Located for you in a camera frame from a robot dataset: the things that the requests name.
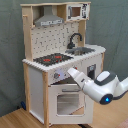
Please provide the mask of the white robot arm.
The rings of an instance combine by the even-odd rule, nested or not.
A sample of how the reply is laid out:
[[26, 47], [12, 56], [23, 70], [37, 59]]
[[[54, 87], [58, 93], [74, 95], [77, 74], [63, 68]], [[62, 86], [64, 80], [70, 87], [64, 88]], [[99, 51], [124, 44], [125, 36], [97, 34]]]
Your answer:
[[95, 80], [74, 68], [70, 68], [68, 73], [84, 94], [102, 105], [122, 98], [128, 91], [128, 77], [119, 81], [117, 75], [109, 71], [103, 71]]

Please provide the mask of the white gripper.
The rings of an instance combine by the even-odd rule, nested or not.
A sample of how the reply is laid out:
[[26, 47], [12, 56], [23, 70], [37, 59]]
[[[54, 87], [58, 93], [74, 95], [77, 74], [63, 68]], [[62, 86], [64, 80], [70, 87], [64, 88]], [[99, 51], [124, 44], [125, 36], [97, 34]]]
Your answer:
[[89, 84], [92, 83], [93, 80], [83, 72], [70, 68], [68, 74], [74, 79], [83, 92], [87, 92], [90, 89]]

